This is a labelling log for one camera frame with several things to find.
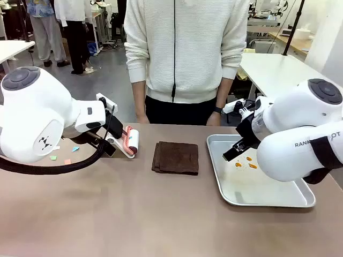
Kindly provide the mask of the person's left hand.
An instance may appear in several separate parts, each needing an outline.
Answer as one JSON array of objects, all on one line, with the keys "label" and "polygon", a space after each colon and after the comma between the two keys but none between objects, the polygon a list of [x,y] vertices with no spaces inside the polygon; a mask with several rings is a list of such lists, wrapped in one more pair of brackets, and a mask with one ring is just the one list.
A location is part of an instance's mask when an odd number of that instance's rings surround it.
[{"label": "person's left hand", "polygon": [[221,115],[213,112],[207,120],[207,126],[221,126]]}]

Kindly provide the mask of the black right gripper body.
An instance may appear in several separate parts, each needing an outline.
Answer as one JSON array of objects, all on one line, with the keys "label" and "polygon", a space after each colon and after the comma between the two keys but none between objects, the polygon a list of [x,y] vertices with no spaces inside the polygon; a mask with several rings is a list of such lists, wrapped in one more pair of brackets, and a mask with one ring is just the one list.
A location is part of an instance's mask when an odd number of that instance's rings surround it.
[{"label": "black right gripper body", "polygon": [[253,118],[254,114],[250,114],[248,117],[243,119],[237,126],[236,131],[242,138],[245,138],[247,147],[257,149],[260,144],[260,140],[255,136],[252,130]]}]

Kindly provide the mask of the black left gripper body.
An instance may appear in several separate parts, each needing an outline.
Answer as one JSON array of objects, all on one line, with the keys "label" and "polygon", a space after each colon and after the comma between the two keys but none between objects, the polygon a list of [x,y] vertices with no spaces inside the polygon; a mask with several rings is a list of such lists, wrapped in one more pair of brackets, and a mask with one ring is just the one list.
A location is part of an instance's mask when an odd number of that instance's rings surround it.
[{"label": "black left gripper body", "polygon": [[115,138],[119,139],[123,134],[123,124],[111,114],[106,114],[105,129]]}]

